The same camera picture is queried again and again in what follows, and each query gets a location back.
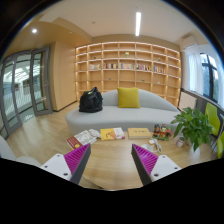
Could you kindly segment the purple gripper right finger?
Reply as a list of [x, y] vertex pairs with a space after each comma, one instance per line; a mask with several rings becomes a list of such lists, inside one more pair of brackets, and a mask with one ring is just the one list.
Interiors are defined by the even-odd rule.
[[168, 156], [157, 156], [136, 144], [132, 145], [131, 154], [143, 185], [148, 185], [180, 170], [180, 167]]

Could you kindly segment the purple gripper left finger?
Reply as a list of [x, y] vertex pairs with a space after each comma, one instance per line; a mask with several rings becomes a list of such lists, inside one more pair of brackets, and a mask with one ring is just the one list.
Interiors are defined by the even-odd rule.
[[91, 145], [86, 144], [65, 155], [55, 154], [41, 168], [72, 183], [79, 184], [90, 154]]

